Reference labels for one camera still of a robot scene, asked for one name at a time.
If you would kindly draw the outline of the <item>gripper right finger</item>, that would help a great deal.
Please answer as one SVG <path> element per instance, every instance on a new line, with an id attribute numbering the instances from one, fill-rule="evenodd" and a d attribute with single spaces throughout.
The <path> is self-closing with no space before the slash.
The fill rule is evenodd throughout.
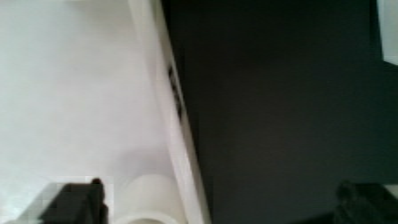
<path id="1" fill-rule="evenodd" d="M 398 198 L 381 184 L 344 181 L 335 196 L 333 224 L 398 224 Z"/>

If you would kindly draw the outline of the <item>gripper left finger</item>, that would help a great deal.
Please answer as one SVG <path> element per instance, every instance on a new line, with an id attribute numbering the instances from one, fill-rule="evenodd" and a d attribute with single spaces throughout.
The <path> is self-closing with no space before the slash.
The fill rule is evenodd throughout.
<path id="1" fill-rule="evenodd" d="M 108 224 L 101 179 L 86 183 L 49 183 L 14 224 Z"/>

